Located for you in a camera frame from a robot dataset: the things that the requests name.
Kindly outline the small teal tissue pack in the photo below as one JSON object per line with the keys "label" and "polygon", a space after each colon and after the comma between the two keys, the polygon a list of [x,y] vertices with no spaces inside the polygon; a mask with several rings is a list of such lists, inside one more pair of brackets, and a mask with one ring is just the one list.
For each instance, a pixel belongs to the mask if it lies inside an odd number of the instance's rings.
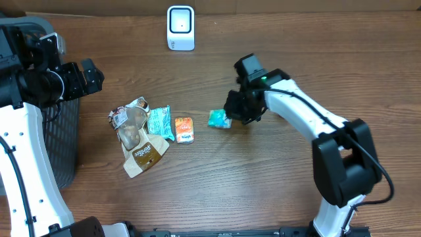
{"label": "small teal tissue pack", "polygon": [[231,128],[232,120],[227,117],[224,109],[211,110],[208,125],[215,128]]}

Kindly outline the orange tissue pack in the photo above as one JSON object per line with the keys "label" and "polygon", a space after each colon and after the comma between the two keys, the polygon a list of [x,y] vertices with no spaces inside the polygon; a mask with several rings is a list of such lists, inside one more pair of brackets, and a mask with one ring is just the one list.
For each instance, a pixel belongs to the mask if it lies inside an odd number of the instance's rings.
{"label": "orange tissue pack", "polygon": [[176,141],[179,144],[190,144],[194,142],[194,129],[191,117],[175,119]]}

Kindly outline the teal wet wipes pack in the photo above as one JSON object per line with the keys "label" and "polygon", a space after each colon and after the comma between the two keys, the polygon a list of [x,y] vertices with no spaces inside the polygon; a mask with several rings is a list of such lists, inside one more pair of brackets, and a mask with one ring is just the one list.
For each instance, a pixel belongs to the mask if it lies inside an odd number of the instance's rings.
{"label": "teal wet wipes pack", "polygon": [[174,141],[171,127],[170,106],[152,109],[147,121],[148,132],[162,136],[165,140]]}

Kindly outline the brown pastry bag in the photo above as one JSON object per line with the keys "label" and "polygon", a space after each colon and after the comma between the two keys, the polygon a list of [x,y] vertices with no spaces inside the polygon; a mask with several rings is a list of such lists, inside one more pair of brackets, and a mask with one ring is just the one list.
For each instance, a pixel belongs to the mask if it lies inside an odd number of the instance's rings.
{"label": "brown pastry bag", "polygon": [[108,122],[116,131],[125,157],[124,170],[130,178],[148,171],[157,164],[170,144],[160,135],[145,130],[151,110],[144,97],[113,109]]}

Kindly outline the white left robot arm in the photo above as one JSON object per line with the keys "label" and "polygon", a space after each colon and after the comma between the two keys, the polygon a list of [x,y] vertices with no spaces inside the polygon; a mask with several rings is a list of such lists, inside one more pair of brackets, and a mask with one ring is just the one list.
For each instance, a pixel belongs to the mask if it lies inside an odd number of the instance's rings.
{"label": "white left robot arm", "polygon": [[63,63],[56,33],[31,43],[1,26],[1,178],[12,236],[128,236],[126,223],[75,221],[57,186],[43,137],[44,108],[99,92],[103,73],[85,59]]}

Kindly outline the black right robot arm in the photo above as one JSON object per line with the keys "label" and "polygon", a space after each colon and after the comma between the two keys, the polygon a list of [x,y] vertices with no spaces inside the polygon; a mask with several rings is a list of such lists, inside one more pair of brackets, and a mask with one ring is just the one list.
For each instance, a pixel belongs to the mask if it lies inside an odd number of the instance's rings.
{"label": "black right robot arm", "polygon": [[351,226],[358,206],[383,175],[368,125],[329,112],[284,71],[264,69],[254,54],[240,58],[234,68],[239,89],[228,93],[228,118],[249,124],[272,111],[312,146],[313,177],[322,196],[318,214],[308,226],[281,227],[279,235],[370,236],[367,227]]}

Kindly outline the white barcode scanner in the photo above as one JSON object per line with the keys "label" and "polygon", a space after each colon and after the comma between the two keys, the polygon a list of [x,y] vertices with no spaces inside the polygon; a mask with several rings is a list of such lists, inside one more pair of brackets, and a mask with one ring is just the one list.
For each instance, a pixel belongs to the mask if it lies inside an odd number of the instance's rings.
{"label": "white barcode scanner", "polygon": [[195,49],[195,11],[188,5],[173,5],[167,10],[167,43],[173,51]]}

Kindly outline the grey plastic mesh basket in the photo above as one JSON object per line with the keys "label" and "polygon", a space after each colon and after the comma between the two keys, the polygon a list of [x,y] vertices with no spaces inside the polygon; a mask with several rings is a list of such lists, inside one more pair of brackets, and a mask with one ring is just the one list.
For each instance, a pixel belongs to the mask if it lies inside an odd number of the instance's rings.
{"label": "grey plastic mesh basket", "polygon": [[[2,18],[1,24],[18,26],[25,34],[36,38],[53,33],[52,25],[36,16]],[[80,100],[61,103],[61,114],[43,125],[43,137],[53,174],[60,189],[69,187],[74,180],[78,158],[78,123]]]}

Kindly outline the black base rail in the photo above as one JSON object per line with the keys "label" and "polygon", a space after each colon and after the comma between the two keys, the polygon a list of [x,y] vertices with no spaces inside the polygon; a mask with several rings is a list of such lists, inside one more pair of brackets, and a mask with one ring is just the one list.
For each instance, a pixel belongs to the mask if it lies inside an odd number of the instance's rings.
{"label": "black base rail", "polygon": [[140,236],[151,237],[305,237],[316,236],[311,234],[307,227],[281,227],[278,230],[227,230],[227,231],[196,231],[196,232],[170,232],[157,230],[140,232]]}

